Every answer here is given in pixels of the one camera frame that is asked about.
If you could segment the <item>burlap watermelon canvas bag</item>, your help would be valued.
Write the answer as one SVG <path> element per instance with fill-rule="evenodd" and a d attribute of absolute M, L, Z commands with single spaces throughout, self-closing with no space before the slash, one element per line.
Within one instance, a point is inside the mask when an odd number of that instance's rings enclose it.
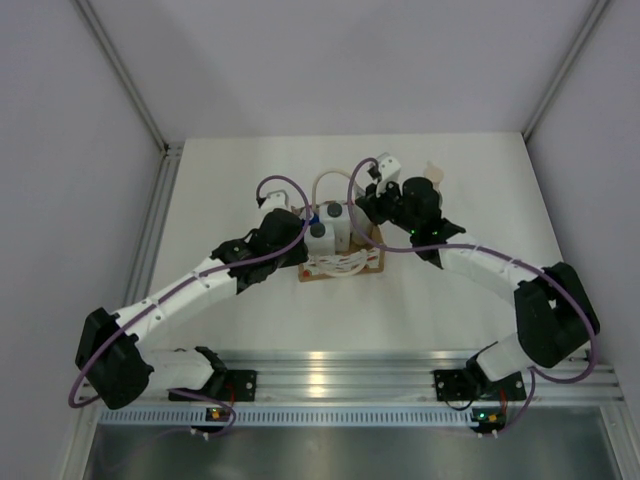
<path fill-rule="evenodd" d="M 349 203 L 346 200 L 329 200 L 319 202 L 317 190 L 319 183 L 328 175 L 340 175 L 349 179 L 350 174 L 341 169 L 327 169 L 322 171 L 314 179 L 311 187 L 311 212 L 319 216 L 319 207 L 329 202 Z M 308 253 L 308 260 L 298 266 L 298 281 L 308 283 L 311 281 L 347 278 L 356 275 L 375 274 L 384 271 L 385 253 L 371 244 L 365 246 L 355 245 L 350 241 L 350 248 L 347 252 L 337 253 L 329 256 L 311 256 Z"/>

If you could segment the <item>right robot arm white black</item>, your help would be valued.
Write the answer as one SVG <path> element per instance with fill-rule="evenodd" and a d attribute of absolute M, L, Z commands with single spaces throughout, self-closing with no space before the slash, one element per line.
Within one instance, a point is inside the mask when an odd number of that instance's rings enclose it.
<path fill-rule="evenodd" d="M 564 262 L 532 267 L 479 245 L 446 219 L 440 194 L 426 178 L 370 184 L 356 206 L 375 225 L 389 222 L 409 235 L 411 250 L 459 274 L 513 307 L 514 333 L 471 357 L 462 370 L 470 397 L 488 397 L 525 369 L 550 369 L 595 338 L 600 323 L 577 272 Z"/>

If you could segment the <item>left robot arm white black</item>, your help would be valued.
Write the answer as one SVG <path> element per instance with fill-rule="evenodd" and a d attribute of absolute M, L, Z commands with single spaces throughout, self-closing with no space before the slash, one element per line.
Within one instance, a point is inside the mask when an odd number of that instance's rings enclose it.
<path fill-rule="evenodd" d="M 210 348 L 161 349 L 159 342 L 214 304 L 261 283 L 280 268 L 307 261 L 304 223 L 275 209 L 245 237 L 223 242 L 194 270 L 157 293 L 113 313 L 85 319 L 75 364 L 97 399 L 111 410 L 145 394 L 173 400 L 212 400 L 226 386 L 228 369 Z"/>

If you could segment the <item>grey pump bottle beige cap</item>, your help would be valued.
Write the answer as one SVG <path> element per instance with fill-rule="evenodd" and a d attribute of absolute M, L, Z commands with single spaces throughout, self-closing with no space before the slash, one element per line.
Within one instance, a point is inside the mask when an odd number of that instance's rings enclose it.
<path fill-rule="evenodd" d="M 444 180 L 444 171 L 433 162 L 428 161 L 423 175 L 431 182 L 433 188 L 439 192 L 440 186 Z"/>

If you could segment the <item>silver refill pouch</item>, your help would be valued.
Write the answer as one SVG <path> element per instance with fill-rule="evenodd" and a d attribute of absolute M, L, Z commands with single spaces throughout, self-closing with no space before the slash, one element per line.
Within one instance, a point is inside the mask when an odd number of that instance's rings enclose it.
<path fill-rule="evenodd" d="M 356 224 L 351 224 L 351 241 L 358 246 L 368 244 L 367 238 L 371 235 L 373 224 L 367 219 L 357 219 Z"/>

